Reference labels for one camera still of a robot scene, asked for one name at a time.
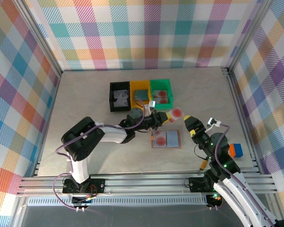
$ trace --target sponge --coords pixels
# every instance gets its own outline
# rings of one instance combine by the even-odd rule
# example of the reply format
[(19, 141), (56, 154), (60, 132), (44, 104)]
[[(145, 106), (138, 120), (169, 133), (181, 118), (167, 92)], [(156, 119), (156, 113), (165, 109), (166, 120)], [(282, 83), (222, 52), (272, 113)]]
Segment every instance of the sponge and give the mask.
[(232, 157), (242, 157), (243, 151), (242, 146), (239, 143), (233, 143), (229, 147), (229, 152)]

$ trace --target black wire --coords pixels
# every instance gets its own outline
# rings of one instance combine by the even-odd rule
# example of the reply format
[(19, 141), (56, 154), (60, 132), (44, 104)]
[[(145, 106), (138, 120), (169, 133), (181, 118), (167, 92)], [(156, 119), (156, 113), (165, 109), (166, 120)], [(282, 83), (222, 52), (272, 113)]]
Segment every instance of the black wire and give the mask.
[(194, 179), (192, 179), (192, 178), (190, 178), (190, 180), (191, 180), (191, 181), (194, 181), (194, 182), (197, 182), (197, 183), (204, 183), (203, 178), (202, 178), (202, 181), (197, 181), (197, 180), (194, 180)]
[[(185, 181), (186, 181), (187, 179), (189, 179), (189, 178), (186, 178)], [(187, 186), (187, 185), (185, 184), (185, 181), (184, 181), (184, 186), (185, 186), (186, 188), (189, 188), (189, 186)]]
[(72, 182), (72, 179), (71, 179), (71, 184), (70, 185), (65, 185), (64, 184), (64, 182), (65, 182), (65, 179), (71, 179), (69, 176), (66, 176), (66, 177), (64, 177), (63, 179), (62, 179), (62, 184), (64, 185), (64, 186), (69, 186), (69, 187), (71, 187), (71, 189), (73, 189), (73, 190), (79, 190), (79, 188), (77, 188), (77, 186)]
[(148, 129), (148, 131), (141, 131), (141, 130), (138, 130), (138, 132), (143, 132), (143, 133), (148, 133), (148, 132), (150, 132), (151, 131), (151, 129)]
[(195, 153), (195, 148), (194, 148), (194, 154), (195, 154), (197, 157), (199, 157), (200, 159), (206, 160), (206, 158), (203, 158), (203, 157), (201, 157), (201, 156), (198, 156), (198, 155)]

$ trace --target green bin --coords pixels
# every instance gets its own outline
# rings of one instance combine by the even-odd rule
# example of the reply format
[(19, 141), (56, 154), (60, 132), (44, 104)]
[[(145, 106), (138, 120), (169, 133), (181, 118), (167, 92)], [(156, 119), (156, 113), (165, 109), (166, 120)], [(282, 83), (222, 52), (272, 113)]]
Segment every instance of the green bin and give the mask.
[(173, 102), (173, 96), (171, 92), (169, 79), (152, 79), (150, 80), (150, 86), (151, 86), (152, 100), (154, 100), (154, 96), (153, 96), (154, 90), (166, 90), (167, 91), (168, 103), (164, 103), (164, 104), (156, 103), (155, 108), (158, 110), (171, 109), (172, 102)]

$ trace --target gray table surface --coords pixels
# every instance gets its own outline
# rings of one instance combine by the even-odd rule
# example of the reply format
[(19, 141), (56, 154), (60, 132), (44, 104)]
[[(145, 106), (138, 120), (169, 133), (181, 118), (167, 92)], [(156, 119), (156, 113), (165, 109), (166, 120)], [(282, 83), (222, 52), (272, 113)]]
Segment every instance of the gray table surface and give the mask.
[[(210, 117), (230, 125), (229, 143), (240, 143), (243, 157), (239, 167), (252, 167), (247, 143), (236, 113), (228, 84), (219, 67), (165, 70), (67, 71), (63, 73), (46, 137), (39, 176), (58, 175), (69, 170), (64, 157), (55, 154), (61, 136), (82, 118), (118, 124), (127, 112), (109, 110), (109, 83), (117, 81), (169, 79), (174, 107), (185, 115), (199, 118), (204, 125)], [(99, 143), (89, 156), (89, 173), (128, 173), (198, 170), (202, 162), (193, 153), (194, 143), (183, 118), (161, 130), (179, 130), (181, 148), (151, 148), (149, 133), (136, 133), (127, 144)], [(209, 132), (223, 132), (215, 128)], [(197, 153), (204, 157), (202, 151)]]

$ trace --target gray floor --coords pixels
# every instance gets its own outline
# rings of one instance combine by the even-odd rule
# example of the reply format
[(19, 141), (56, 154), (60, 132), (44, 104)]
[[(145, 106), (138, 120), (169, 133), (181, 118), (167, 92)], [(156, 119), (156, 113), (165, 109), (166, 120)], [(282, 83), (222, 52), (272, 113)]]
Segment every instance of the gray floor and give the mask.
[[(267, 206), (264, 195), (259, 198)], [(241, 227), (228, 205), (218, 211), (205, 205), (165, 207), (98, 206), (82, 213), (62, 206), (27, 207), (23, 227)]]
[[(109, 84), (141, 78), (168, 78), (174, 107), (179, 107), (185, 115), (192, 115), (204, 124), (214, 117), (230, 125), (227, 139), (230, 144), (240, 143), (244, 153), (242, 157), (234, 158), (235, 162), (240, 168), (253, 167), (229, 85), (221, 68), (68, 71), (63, 73), (59, 85), (38, 176), (68, 172), (69, 163), (65, 157), (56, 155), (55, 150), (62, 144), (62, 135), (84, 117), (90, 116), (94, 121), (107, 124), (118, 124), (126, 118), (127, 112), (110, 112)], [(99, 143), (88, 157), (89, 174), (199, 170), (203, 160), (194, 155), (194, 143), (183, 118), (165, 124), (160, 130), (179, 130), (181, 148), (152, 149), (150, 133), (136, 134), (127, 144)], [(209, 135), (224, 130), (222, 127), (214, 128)], [(198, 148), (196, 152), (204, 156), (204, 152)]]

